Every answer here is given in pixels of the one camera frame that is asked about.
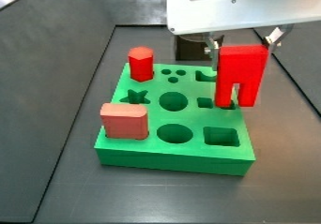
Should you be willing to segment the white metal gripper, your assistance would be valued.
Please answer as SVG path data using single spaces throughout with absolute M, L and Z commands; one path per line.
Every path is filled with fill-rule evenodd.
M 320 20 L 321 0 L 167 0 L 167 27 L 175 35 L 280 25 L 263 38 L 269 53 L 290 33 L 292 23 Z M 213 70 L 223 38 L 206 38 Z

